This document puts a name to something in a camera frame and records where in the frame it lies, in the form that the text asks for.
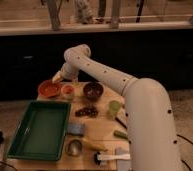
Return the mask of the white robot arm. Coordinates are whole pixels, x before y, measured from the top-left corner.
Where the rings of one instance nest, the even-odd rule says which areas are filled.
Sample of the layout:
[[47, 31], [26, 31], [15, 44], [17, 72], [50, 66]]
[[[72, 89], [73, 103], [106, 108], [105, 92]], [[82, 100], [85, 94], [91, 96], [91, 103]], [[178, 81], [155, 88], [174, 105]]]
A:
[[183, 171], [172, 106], [163, 85], [92, 60], [86, 44], [67, 49], [64, 59], [55, 82], [75, 80], [84, 71], [125, 99], [133, 171]]

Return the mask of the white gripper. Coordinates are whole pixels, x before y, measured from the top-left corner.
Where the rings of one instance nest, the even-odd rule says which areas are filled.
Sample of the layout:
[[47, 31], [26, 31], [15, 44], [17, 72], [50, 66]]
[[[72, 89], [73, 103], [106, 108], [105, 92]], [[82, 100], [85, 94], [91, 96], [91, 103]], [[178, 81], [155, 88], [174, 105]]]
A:
[[78, 79], [78, 69], [67, 62], [65, 62], [61, 69], [53, 76], [52, 82], [56, 83], [64, 79], [71, 81]]

